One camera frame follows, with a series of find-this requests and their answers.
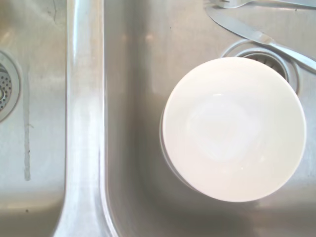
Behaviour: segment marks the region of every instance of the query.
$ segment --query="stainless steel sink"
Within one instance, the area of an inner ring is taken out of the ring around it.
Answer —
[[[20,81],[16,105],[0,122],[0,237],[314,236],[316,76],[222,29],[203,4],[0,2],[0,53]],[[316,55],[312,10],[249,4],[225,14]],[[257,52],[284,63],[277,68],[285,68],[306,114],[306,152],[291,180],[269,197],[211,199],[168,168],[160,116],[193,67]]]
[[[0,53],[17,72],[0,121],[0,236],[49,236],[65,188],[66,2],[1,0]]]
[[[250,4],[224,11],[284,45],[316,56],[314,10]],[[105,36],[104,192],[118,236],[314,236],[315,75],[298,71],[308,140],[295,175],[269,197],[223,202],[196,193],[169,170],[160,149],[159,120],[172,89],[189,70],[221,57],[242,39],[208,18],[198,0],[106,1]]]

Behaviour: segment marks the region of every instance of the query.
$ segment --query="metal drain basket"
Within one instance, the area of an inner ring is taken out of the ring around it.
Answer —
[[[17,70],[7,55],[0,52],[0,121],[14,108],[20,92]]]

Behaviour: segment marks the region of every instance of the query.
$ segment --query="white bowl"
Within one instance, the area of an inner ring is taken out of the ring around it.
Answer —
[[[170,165],[219,200],[265,197],[293,175],[306,142],[300,101],[286,80],[245,58],[206,62],[173,89],[162,117]]]

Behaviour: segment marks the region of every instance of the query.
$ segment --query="sink drain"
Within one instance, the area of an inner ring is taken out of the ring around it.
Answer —
[[[299,93],[299,66],[283,55],[261,47],[250,40],[241,40],[228,48],[222,57],[244,57],[261,62],[278,72]]]
[[[285,71],[284,66],[276,58],[274,58],[268,54],[265,54],[265,53],[250,53],[250,54],[247,54],[243,57],[253,59],[253,60],[256,60],[260,63],[267,65],[268,67],[275,70],[277,73],[279,73],[282,77],[284,77],[288,81],[288,75]]]
[[[20,91],[18,73],[11,60],[0,52],[0,121],[14,108]]]

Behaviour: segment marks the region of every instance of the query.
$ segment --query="sink basin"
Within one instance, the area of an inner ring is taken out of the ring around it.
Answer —
[[[249,4],[223,11],[316,55],[312,10]],[[222,29],[202,1],[2,0],[0,20],[0,62],[9,62],[0,74],[12,65],[16,77],[6,70],[19,84],[4,119],[0,105],[0,237],[314,235],[315,75]],[[280,62],[276,70],[284,70],[306,115],[299,168],[257,201],[191,190],[160,148],[170,92],[189,70],[221,56]]]
[[[0,1],[0,53],[18,75],[0,121],[0,236],[50,236],[65,188],[66,2]]]
[[[316,56],[313,10],[249,4],[222,11],[284,45]],[[197,65],[221,57],[242,38],[215,24],[205,14],[203,1],[192,0],[106,1],[105,38],[108,132],[103,192],[113,233],[121,237],[314,235],[315,75],[297,71],[299,90],[295,90],[306,115],[308,137],[294,176],[268,197],[229,203],[191,190],[170,171],[160,148],[159,121],[177,82]]]

